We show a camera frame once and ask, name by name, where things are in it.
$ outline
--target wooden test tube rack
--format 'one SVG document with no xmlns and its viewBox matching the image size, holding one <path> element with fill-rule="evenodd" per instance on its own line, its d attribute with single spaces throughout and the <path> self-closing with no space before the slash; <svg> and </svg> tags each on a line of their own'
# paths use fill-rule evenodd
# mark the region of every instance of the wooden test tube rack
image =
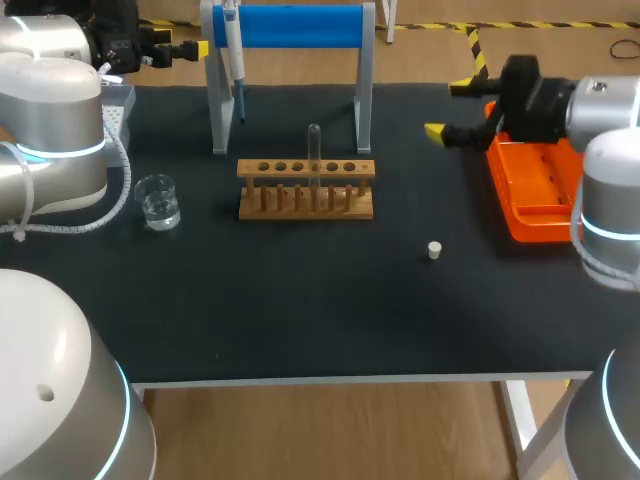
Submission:
<svg viewBox="0 0 640 480">
<path fill-rule="evenodd" d="M 321 160 L 320 188 L 309 188 L 308 160 L 238 160 L 244 178 L 240 220 L 367 220 L 373 218 L 373 160 Z M 295 186 L 256 185 L 256 180 L 294 180 Z M 329 179 L 350 182 L 330 185 Z"/>
</svg>

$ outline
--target glass test tube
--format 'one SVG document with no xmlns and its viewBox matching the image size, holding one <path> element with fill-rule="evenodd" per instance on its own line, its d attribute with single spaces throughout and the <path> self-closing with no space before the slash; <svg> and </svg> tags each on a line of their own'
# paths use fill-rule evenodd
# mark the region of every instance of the glass test tube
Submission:
<svg viewBox="0 0 640 480">
<path fill-rule="evenodd" d="M 307 129 L 307 152 L 309 159 L 309 189 L 320 188 L 320 125 L 312 123 Z"/>
</svg>

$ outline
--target floor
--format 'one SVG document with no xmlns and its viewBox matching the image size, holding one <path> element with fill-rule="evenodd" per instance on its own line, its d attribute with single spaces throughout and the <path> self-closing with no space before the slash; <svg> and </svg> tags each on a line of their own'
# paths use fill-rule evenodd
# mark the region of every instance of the floor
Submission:
<svg viewBox="0 0 640 480">
<path fill-rule="evenodd" d="M 398 1 L 398 23 L 640 20 L 636 0 Z M 143 18 L 198 20 L 197 0 L 139 0 L 139 5 Z M 378 33 L 377 82 L 448 82 L 473 72 L 464 35 L 398 31 L 394 44 L 386 45 L 383 32 Z M 174 42 L 197 34 L 176 29 Z M 621 38 L 640 41 L 640 32 L 480 32 L 494 75 L 511 53 L 538 55 L 547 75 L 640 74 L 640 60 L 610 57 L 610 44 Z M 623 53 L 640 53 L 636 50 Z M 352 83 L 356 52 L 251 50 L 245 53 L 245 62 L 247 82 L 253 84 Z M 129 77 L 144 85 L 205 84 L 202 64 L 186 62 L 163 71 L 144 68 Z M 562 395 L 564 383 L 536 381 L 527 387 L 541 423 Z M 159 480 L 504 480 L 515 478 L 514 455 L 497 392 L 490 383 L 296 386 L 161 390 L 145 400 L 156 426 Z M 558 464 L 545 478 L 567 476 Z"/>
</svg>

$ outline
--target orange tray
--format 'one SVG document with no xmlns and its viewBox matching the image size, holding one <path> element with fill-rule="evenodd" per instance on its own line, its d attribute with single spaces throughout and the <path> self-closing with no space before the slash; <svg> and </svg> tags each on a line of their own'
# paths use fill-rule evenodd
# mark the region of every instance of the orange tray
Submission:
<svg viewBox="0 0 640 480">
<path fill-rule="evenodd" d="M 493 103 L 485 107 L 488 116 Z M 487 151 L 511 236 L 522 243 L 569 242 L 571 209 L 583 155 L 557 145 L 512 143 L 499 133 Z"/>
</svg>

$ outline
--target black table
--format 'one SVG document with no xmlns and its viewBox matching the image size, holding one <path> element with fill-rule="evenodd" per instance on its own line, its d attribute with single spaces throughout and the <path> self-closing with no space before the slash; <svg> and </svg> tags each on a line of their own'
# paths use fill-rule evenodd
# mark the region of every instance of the black table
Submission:
<svg viewBox="0 0 640 480">
<path fill-rule="evenodd" d="M 133 382 L 586 372 L 635 327 L 640 297 L 594 284 L 569 245 L 511 241 L 485 158 L 427 140 L 427 121 L 481 116 L 444 86 L 376 87 L 373 221 L 239 222 L 236 159 L 304 157 L 314 122 L 325 158 L 355 157 L 351 96 L 249 88 L 225 158 L 204 89 L 138 88 L 134 181 L 172 176 L 180 225 L 148 231 L 130 197 L 93 233 L 3 236 L 0 267 L 65 290 Z M 95 208 L 46 220 L 96 218 L 120 176 Z"/>
</svg>

